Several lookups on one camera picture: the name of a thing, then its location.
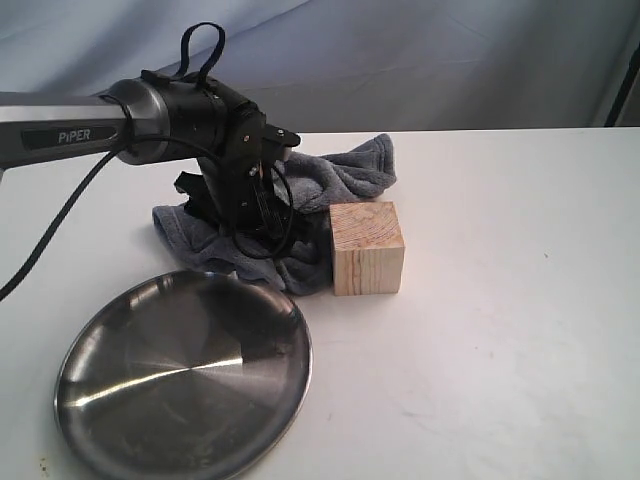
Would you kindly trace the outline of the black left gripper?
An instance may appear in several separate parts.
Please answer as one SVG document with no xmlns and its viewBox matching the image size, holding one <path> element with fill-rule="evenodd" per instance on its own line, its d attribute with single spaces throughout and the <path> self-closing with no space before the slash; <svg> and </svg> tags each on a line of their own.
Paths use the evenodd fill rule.
<svg viewBox="0 0 640 480">
<path fill-rule="evenodd" d="M 295 210 L 288 198 L 276 194 L 274 181 L 282 173 L 276 164 L 288 160 L 289 149 L 265 152 L 238 175 L 218 166 L 202 149 L 181 152 L 194 154 L 200 168 L 198 174 L 181 173 L 174 182 L 176 190 L 187 196 L 183 209 L 188 215 L 256 240 L 295 238 Z"/>
</svg>

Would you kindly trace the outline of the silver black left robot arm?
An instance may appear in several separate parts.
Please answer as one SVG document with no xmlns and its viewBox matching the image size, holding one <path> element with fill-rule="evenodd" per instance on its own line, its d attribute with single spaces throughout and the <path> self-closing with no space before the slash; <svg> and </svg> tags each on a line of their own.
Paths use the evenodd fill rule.
<svg viewBox="0 0 640 480">
<path fill-rule="evenodd" d="M 92 96 L 1 95 L 2 169 L 117 147 L 130 165 L 196 158 L 203 177 L 187 191 L 205 218 L 271 241 L 285 238 L 291 217 L 272 169 L 299 142 L 268 124 L 253 101 L 194 74 L 174 80 L 145 71 Z"/>
</svg>

